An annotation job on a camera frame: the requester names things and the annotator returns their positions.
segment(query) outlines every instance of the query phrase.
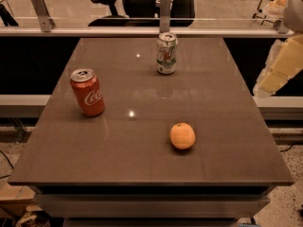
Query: brown tabletop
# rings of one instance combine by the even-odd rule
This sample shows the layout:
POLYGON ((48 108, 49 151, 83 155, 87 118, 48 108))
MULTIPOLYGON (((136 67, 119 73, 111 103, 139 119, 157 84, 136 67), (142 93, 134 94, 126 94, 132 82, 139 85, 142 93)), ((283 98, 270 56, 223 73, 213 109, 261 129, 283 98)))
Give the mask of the brown tabletop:
POLYGON ((29 185, 287 185, 292 176, 223 39, 179 39, 177 70, 156 72, 156 39, 81 39, 13 170, 29 185), (98 75, 105 111, 86 117, 73 70, 98 75), (129 117, 134 111, 135 117, 129 117), (173 124, 196 132, 191 150, 173 124))

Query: floor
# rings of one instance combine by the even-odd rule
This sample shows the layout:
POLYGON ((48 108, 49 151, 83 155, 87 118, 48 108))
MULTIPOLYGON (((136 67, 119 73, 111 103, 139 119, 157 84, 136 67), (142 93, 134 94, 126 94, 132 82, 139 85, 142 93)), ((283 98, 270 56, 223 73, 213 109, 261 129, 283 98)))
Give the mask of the floor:
MULTIPOLYGON (((21 26, 36 26, 36 18, 29 0, 8 0, 9 9, 21 26)), ((87 27, 95 18, 109 14, 103 6, 95 6, 89 0, 45 0, 49 12, 54 17, 57 26, 87 27)), ((192 27, 233 27, 233 28, 266 28, 272 24, 260 26, 260 22, 252 20, 259 0, 196 0, 197 21, 192 27)), ((120 1, 117 4, 119 13, 123 14, 120 1)), ((2 150, 13 165, 18 161, 33 127, 27 127, 27 135, 21 142, 16 142, 17 133, 13 127, 0 125, 0 150, 2 150)), ((269 197, 271 203, 262 209, 255 219, 262 227, 298 227, 303 226, 303 218, 299 210, 303 204, 303 128, 270 127, 277 147, 287 148, 293 142, 300 142, 286 152, 281 152, 285 163, 291 170, 295 184, 289 187, 278 187, 269 197)), ((11 167, 6 158, 0 154, 0 177, 9 175, 11 167)), ((0 179, 0 189, 7 178, 0 179)))

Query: metal post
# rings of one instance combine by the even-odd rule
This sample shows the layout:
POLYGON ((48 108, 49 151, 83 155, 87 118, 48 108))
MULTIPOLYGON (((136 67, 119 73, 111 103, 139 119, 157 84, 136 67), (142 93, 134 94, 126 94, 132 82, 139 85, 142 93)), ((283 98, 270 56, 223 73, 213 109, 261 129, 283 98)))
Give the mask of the metal post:
POLYGON ((160 0, 160 33, 169 32, 170 0, 160 0))
POLYGON ((41 31, 50 32, 55 24, 49 16, 45 0, 31 0, 31 3, 37 13, 41 31))

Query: orange fruit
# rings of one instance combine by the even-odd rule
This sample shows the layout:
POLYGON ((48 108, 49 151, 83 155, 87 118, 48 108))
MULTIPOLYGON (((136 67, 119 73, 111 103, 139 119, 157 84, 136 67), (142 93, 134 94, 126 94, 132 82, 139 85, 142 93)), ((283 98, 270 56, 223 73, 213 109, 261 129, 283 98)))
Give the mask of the orange fruit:
POLYGON ((170 141, 178 149, 192 147, 195 140, 195 132, 187 123, 175 124, 170 130, 170 141))

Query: red soda can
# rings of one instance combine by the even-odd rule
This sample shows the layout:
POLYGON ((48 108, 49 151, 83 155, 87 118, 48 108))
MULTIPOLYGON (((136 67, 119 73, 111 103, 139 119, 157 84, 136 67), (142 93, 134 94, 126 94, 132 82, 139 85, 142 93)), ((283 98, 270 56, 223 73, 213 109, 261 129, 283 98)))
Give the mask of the red soda can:
POLYGON ((98 77, 93 70, 88 68, 75 70, 71 75, 70 84, 84 115, 96 116, 104 111, 105 105, 98 77))

